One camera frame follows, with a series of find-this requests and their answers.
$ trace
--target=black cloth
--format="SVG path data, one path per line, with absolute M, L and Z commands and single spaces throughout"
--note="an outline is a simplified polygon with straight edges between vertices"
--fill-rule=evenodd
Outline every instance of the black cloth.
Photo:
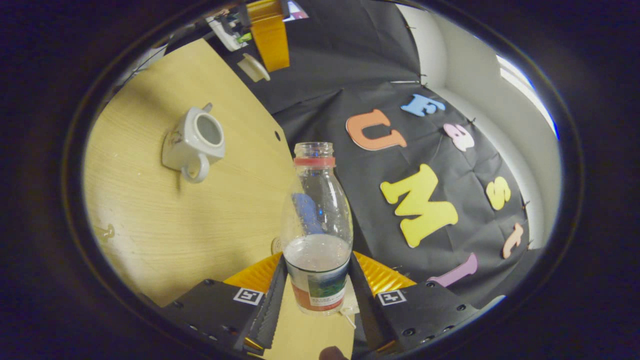
M 336 175 L 353 210 L 354 249 L 417 282 L 443 275 L 473 252 L 479 261 L 477 272 L 449 289 L 476 307 L 497 295 L 508 296 L 528 269 L 516 267 L 529 241 L 520 189 L 488 139 L 447 101 L 419 85 L 417 49 L 399 10 L 374 1 L 298 2 L 309 18 L 286 23 L 290 67 L 270 73 L 271 81 L 254 83 L 236 63 L 245 52 L 258 56 L 255 48 L 245 47 L 225 60 L 282 126 L 291 149 L 298 142 L 333 142 Z M 425 117 L 401 110 L 413 94 L 446 108 Z M 352 141 L 347 119 L 373 109 L 381 110 L 391 126 L 368 127 L 364 135 L 377 138 L 395 129 L 407 147 L 367 151 Z M 446 123 L 463 126 L 475 146 L 466 152 L 455 148 L 444 133 Z M 412 249 L 399 226 L 411 217 L 394 215 L 405 195 L 389 204 L 380 184 L 402 180 L 423 163 L 438 177 L 429 200 L 451 202 L 458 223 L 440 228 Z M 485 194 L 497 176 L 511 189 L 511 199 L 499 211 Z M 522 243 L 503 259 L 502 247 L 516 222 L 525 229 Z M 529 258 L 527 263 L 533 264 L 537 255 Z

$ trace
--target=bottle label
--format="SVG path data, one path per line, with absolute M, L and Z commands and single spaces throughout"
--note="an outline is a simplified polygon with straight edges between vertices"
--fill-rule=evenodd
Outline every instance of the bottle label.
M 327 311 L 340 306 L 344 298 L 348 263 L 327 272 L 308 272 L 287 262 L 298 304 L 311 311 Z

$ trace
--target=foam letter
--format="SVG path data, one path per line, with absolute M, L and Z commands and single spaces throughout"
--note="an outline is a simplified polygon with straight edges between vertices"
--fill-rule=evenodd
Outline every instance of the foam letter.
M 502 176 L 499 176 L 487 184 L 486 196 L 489 198 L 491 206 L 496 210 L 500 210 L 504 207 L 504 203 L 511 198 L 511 189 L 509 189 L 507 181 Z
M 441 102 L 431 100 L 428 97 L 414 94 L 413 100 L 408 105 L 402 105 L 400 108 L 417 116 L 424 116 L 424 110 L 427 114 L 433 114 L 437 109 L 444 110 L 445 106 Z
M 522 225 L 516 223 L 513 226 L 513 232 L 507 238 L 507 241 L 504 242 L 504 246 L 502 248 L 502 257 L 508 259 L 511 256 L 511 249 L 514 246 L 520 246 L 520 237 L 524 233 L 524 229 L 522 229 Z
M 397 203 L 400 195 L 408 192 L 396 208 L 396 215 L 420 215 L 400 222 L 400 228 L 410 247 L 420 245 L 422 239 L 439 228 L 458 222 L 458 212 L 450 202 L 429 201 L 437 184 L 436 174 L 425 164 L 421 164 L 420 170 L 414 175 L 393 184 L 386 181 L 380 184 L 380 190 L 389 204 Z
M 476 144 L 471 134 L 460 125 L 444 124 L 444 131 L 453 140 L 453 145 L 460 151 L 467 151 L 468 147 L 473 147 Z
M 370 139 L 364 136 L 362 129 L 375 125 L 391 126 L 391 121 L 389 121 L 382 111 L 373 109 L 370 113 L 355 115 L 348 118 L 346 127 L 353 142 L 365 150 L 375 151 L 391 147 L 393 145 L 406 147 L 406 141 L 398 130 L 391 130 L 389 135 L 382 136 L 377 139 Z
M 478 270 L 478 258 L 472 252 L 467 260 L 457 268 L 451 270 L 450 272 L 447 272 L 442 276 L 430 277 L 427 281 L 435 281 L 446 288 L 447 286 L 453 284 L 454 282 L 462 279 L 467 275 L 475 274 L 476 270 Z

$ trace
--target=plastic bottle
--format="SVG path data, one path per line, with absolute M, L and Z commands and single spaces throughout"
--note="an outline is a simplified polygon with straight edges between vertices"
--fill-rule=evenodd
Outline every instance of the plastic bottle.
M 285 200 L 281 246 L 298 307 L 310 315 L 340 310 L 353 245 L 349 202 L 333 174 L 333 144 L 297 143 L 298 181 Z

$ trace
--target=white cup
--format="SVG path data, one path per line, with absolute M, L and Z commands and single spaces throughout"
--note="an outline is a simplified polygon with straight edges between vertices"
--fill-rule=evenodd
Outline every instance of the white cup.
M 192 107 L 164 138 L 162 164 L 181 171 L 190 183 L 201 183 L 209 165 L 225 156 L 225 134 L 210 110 L 211 103 L 204 109 Z

